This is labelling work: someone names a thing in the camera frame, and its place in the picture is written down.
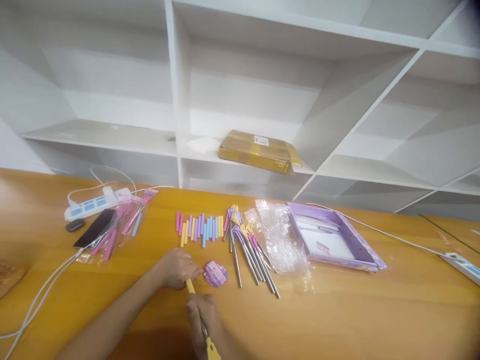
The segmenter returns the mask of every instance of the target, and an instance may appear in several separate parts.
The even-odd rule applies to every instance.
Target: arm
[[[186,304],[188,320],[191,326],[191,341],[198,360],[207,360],[207,345],[202,332],[200,319],[203,320],[208,335],[215,344],[218,354],[222,359],[228,360],[254,360],[234,337],[223,327],[220,314],[210,294],[200,296],[190,294]]]
[[[183,289],[187,279],[194,281],[201,273],[186,251],[173,249],[74,338],[57,360],[106,359],[159,289]]]

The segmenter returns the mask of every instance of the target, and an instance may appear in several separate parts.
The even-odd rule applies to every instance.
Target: cardboard box
[[[218,156],[280,174],[293,174],[292,164],[302,166],[302,160],[292,144],[237,130],[230,131],[223,140]]]

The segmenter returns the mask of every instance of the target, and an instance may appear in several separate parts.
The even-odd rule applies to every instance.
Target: white cable
[[[6,335],[2,335],[0,336],[0,339],[5,339],[5,338],[11,338],[13,336],[16,335],[16,338],[15,340],[13,341],[11,347],[10,347],[10,350],[8,351],[8,353],[6,354],[5,358],[3,360],[8,360],[8,358],[12,355],[15,347],[17,346],[17,343],[19,342],[20,340],[20,337],[22,336],[22,333],[24,332],[24,330],[26,329],[26,327],[32,322],[32,320],[34,319],[35,315],[37,315],[37,312],[39,311],[40,307],[43,305],[44,301],[45,301],[45,298],[47,297],[47,295],[49,294],[50,290],[52,289],[52,286],[55,284],[55,282],[57,281],[57,279],[60,277],[60,275],[63,274],[63,272],[80,256],[80,254],[85,250],[85,248],[81,248],[80,250],[77,251],[77,253],[71,257],[69,257],[62,265],[60,265],[51,275],[50,277],[45,281],[45,283],[42,285],[42,287],[40,288],[40,290],[38,291],[38,293],[36,294],[35,298],[33,299],[33,301],[31,302],[31,305],[30,305],[30,308],[28,309],[28,312],[26,313],[26,316],[25,316],[25,319],[23,320],[23,323],[20,327],[19,330],[13,332],[13,333],[10,333],[10,334],[6,334]],[[36,307],[35,311],[33,312],[32,316],[29,318],[29,315],[30,313],[32,312],[32,309],[34,308],[35,306],[35,303],[37,302],[37,299],[39,298],[40,294],[42,293],[42,291],[45,289],[45,287],[47,286],[47,284],[49,283],[49,281],[55,276],[55,278],[51,281],[50,283],[50,286],[47,288],[45,294],[43,295],[43,297],[41,298],[40,302],[38,303],[38,306]]]
[[[98,189],[102,186],[105,186],[107,184],[111,184],[111,183],[116,183],[116,181],[107,181],[107,182],[104,182],[102,183],[101,185],[98,185],[98,186],[94,186],[94,187],[88,187],[88,188],[85,188],[85,189],[78,189],[78,190],[73,190],[73,191],[70,191],[68,193],[68,195],[66,196],[66,198],[68,199],[68,203],[72,203],[74,201],[72,201],[72,199],[70,199],[70,195],[72,195],[73,193],[78,193],[78,192],[81,192],[81,191],[85,191],[85,190],[93,190],[93,189]]]
[[[114,167],[106,166],[106,165],[92,165],[92,166],[90,166],[90,172],[91,172],[91,174],[92,174],[93,177],[94,177],[95,179],[97,179],[98,182],[99,182],[100,184],[102,184],[103,186],[105,186],[105,184],[107,184],[107,183],[106,183],[106,182],[102,182],[102,180],[100,180],[99,177],[98,177],[97,175],[95,175],[94,170],[93,170],[93,168],[95,168],[95,167],[101,167],[101,168],[107,168],[107,169],[115,170],[116,172],[122,174],[124,177],[126,177],[128,180],[130,180],[131,184],[133,185],[133,188],[135,189],[134,194],[137,193],[137,187],[135,186],[134,181],[133,181],[127,174],[125,174],[123,171],[120,171],[120,170],[118,170],[118,169],[116,169],[116,168],[114,168]]]
[[[144,189],[136,190],[135,195],[137,195],[137,193],[139,193],[141,191],[144,191],[144,190],[147,190],[147,189],[156,189],[156,188],[173,188],[173,189],[175,189],[175,186],[160,185],[160,186],[146,187]]]
[[[316,206],[319,206],[319,207],[321,207],[321,208],[325,208],[325,209],[332,210],[332,211],[334,210],[334,209],[331,209],[331,208],[329,208],[329,207],[316,204],[316,203],[314,203],[314,202],[306,202],[305,204],[316,205]],[[410,241],[407,241],[407,240],[405,240],[405,239],[402,239],[401,237],[394,236],[394,235],[389,234],[388,232],[385,232],[385,231],[382,231],[382,230],[378,230],[377,228],[374,228],[373,226],[370,226],[370,225],[367,225],[366,223],[363,223],[363,222],[361,222],[361,221],[358,221],[358,220],[356,220],[356,219],[354,219],[353,217],[350,217],[350,216],[348,216],[348,215],[343,214],[343,216],[345,216],[346,218],[349,218],[350,220],[353,220],[353,221],[356,222],[356,223],[359,223],[360,225],[366,226],[367,228],[370,228],[370,229],[372,229],[372,230],[375,230],[375,231],[377,231],[377,232],[379,232],[379,233],[381,233],[381,234],[387,235],[387,236],[392,237],[392,238],[394,238],[394,239],[400,240],[401,242],[407,243],[407,244],[409,244],[409,245],[411,245],[411,246],[414,246],[414,247],[417,247],[417,248],[420,248],[420,249],[423,249],[423,250],[427,250],[427,251],[429,251],[429,252],[431,252],[431,253],[434,253],[434,254],[437,254],[437,255],[441,255],[441,256],[444,255],[444,254],[442,254],[441,252],[438,252],[438,251],[429,249],[428,247],[423,247],[423,246],[414,244],[413,242],[410,242]]]

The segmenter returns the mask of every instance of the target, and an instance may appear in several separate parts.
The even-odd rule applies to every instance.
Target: purple tray
[[[357,230],[350,224],[347,218],[338,211],[328,210],[321,207],[314,207],[308,205],[300,205],[288,202],[291,211],[291,223],[295,234],[303,240],[304,237],[294,220],[293,214],[307,216],[310,218],[328,221],[340,226],[339,233],[345,240],[346,245],[350,249],[355,259],[331,256],[328,254],[319,255],[312,253],[305,244],[306,255],[309,260],[320,263],[333,264],[357,270],[365,270],[376,272],[387,268],[387,265],[372,249],[372,247],[365,241],[365,239],[358,233]]]

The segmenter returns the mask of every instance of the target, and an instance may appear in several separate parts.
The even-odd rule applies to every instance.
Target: purple box
[[[296,236],[303,240],[306,255],[309,260],[371,272],[387,268],[387,265],[341,212],[291,202],[288,203],[288,206],[291,211],[290,220],[293,231]],[[315,220],[320,220],[326,223],[335,224],[338,226],[338,231],[327,229],[330,233],[323,233],[320,231],[307,230],[307,228],[301,228],[297,224],[295,215],[297,216],[297,221],[299,221],[299,223],[302,223],[301,220],[306,218],[314,219],[312,220],[313,222]],[[342,254],[347,255],[338,256],[328,254],[330,248],[323,244],[325,241],[316,241],[316,237],[319,239],[327,239],[333,244],[333,247],[338,248],[336,249],[337,252],[342,252],[343,250]]]

